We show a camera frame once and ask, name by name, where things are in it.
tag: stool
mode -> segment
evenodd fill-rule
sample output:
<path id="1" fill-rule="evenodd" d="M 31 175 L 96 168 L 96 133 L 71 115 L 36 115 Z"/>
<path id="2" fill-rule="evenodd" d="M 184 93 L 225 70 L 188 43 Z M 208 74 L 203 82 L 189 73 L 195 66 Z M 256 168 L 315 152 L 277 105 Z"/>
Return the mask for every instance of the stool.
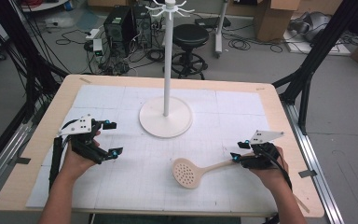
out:
<path id="1" fill-rule="evenodd" d="M 183 24 L 173 28 L 172 42 L 185 52 L 177 53 L 172 57 L 172 70 L 179 74 L 178 78 L 200 74 L 205 80 L 202 70 L 208 68 L 208 64 L 193 49 L 203 46 L 209 39 L 209 33 L 196 24 Z"/>

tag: gray floor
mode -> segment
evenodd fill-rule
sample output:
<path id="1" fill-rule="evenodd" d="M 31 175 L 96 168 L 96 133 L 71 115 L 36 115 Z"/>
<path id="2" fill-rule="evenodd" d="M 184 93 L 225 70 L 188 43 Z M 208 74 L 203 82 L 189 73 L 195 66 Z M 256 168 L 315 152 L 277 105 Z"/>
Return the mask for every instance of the gray floor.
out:
<path id="1" fill-rule="evenodd" d="M 55 41 L 61 38 L 64 32 L 77 28 L 96 28 L 103 23 L 103 18 L 95 17 L 95 14 L 84 7 L 77 8 L 70 15 L 75 19 L 75 27 L 54 31 L 51 34 L 44 32 L 43 37 L 71 72 L 79 73 L 85 69 L 88 72 L 86 52 L 82 45 L 72 43 L 58 46 Z M 88 23 L 80 23 L 85 18 Z M 193 22 L 196 18 L 195 16 L 189 19 L 175 18 L 175 23 Z M 229 29 L 251 23 L 244 18 L 230 18 L 230 20 L 232 25 Z M 253 36 L 253 28 L 241 29 L 234 33 Z M 71 38 L 81 41 L 83 37 L 83 35 L 71 35 Z M 284 45 L 281 47 L 283 49 L 281 53 L 271 51 L 269 46 L 256 44 L 251 44 L 249 50 L 238 50 L 230 48 L 227 40 L 224 40 L 223 54 L 216 59 L 213 56 L 214 35 L 211 32 L 208 44 L 197 49 L 196 52 L 209 65 L 208 70 L 204 72 L 208 80 L 271 83 L 296 71 L 306 57 L 304 54 L 289 53 Z M 130 66 L 149 62 L 147 59 L 142 59 L 138 63 L 131 63 Z M 162 63 L 152 63 L 138 67 L 136 70 L 131 69 L 126 76 L 163 77 L 162 65 Z M 24 90 L 11 61 L 0 61 L 0 134 L 23 102 Z M 351 58 L 328 56 L 317 70 L 311 85 L 307 130 L 344 222 L 358 223 L 358 63 Z M 0 188 L 5 183 L 11 168 L 8 166 L 0 178 Z M 31 223 L 36 222 L 38 217 L 39 213 L 0 212 L 0 223 Z M 261 222 L 260 218 L 242 220 L 242 223 Z M 326 217 L 309 218 L 308 222 L 328 223 L 328 220 Z M 87 216 L 74 214 L 73 223 L 87 223 Z"/>

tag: wooden table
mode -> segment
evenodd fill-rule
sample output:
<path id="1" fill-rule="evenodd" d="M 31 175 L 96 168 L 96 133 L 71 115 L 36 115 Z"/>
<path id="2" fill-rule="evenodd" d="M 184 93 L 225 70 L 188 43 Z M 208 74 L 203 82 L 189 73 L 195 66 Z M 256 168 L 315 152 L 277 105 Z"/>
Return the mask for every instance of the wooden table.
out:
<path id="1" fill-rule="evenodd" d="M 161 78 L 146 77 L 100 77 L 100 76 L 68 76 L 62 83 L 45 116 L 40 121 L 22 157 L 31 158 L 29 164 L 17 164 L 0 192 L 1 211 L 34 211 L 26 207 L 36 181 L 40 164 L 43 162 L 51 147 L 52 139 L 61 128 L 63 119 L 71 108 L 72 102 L 82 85 L 112 85 L 127 87 L 163 88 Z M 184 80 L 173 79 L 172 89 L 203 89 L 214 91 L 244 91 L 258 93 L 264 106 L 264 111 L 271 130 L 285 132 L 285 136 L 275 140 L 275 145 L 284 148 L 284 157 L 290 165 L 290 177 L 294 186 L 294 194 L 303 203 L 300 206 L 305 217 L 322 217 L 324 209 L 318 193 L 310 177 L 301 178 L 299 172 L 307 170 L 307 166 L 297 145 L 291 126 L 282 109 L 281 101 L 275 88 L 270 84 Z M 120 211 L 120 213 L 134 213 L 134 211 Z"/>

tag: round base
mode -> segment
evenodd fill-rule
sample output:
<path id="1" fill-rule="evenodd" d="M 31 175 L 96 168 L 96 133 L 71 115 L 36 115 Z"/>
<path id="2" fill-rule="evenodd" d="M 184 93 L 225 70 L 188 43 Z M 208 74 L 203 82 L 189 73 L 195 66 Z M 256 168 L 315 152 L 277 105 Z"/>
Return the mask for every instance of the round base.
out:
<path id="1" fill-rule="evenodd" d="M 164 115 L 164 97 L 147 101 L 141 108 L 139 120 L 149 133 L 162 138 L 176 137 L 190 128 L 193 116 L 190 107 L 178 98 L 170 98 L 170 113 Z"/>

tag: office chair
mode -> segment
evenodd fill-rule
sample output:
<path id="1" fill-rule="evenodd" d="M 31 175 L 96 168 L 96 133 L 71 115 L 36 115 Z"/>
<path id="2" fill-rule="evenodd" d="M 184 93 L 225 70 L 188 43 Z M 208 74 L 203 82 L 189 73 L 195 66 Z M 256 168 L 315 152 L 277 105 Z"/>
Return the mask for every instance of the office chair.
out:
<path id="1" fill-rule="evenodd" d="M 199 48 L 208 41 L 209 33 L 196 24 L 183 24 L 173 28 L 172 42 L 185 52 L 177 53 L 172 57 L 172 70 L 179 74 L 178 78 L 200 74 L 205 80 L 202 70 L 208 64 L 193 49 Z"/>

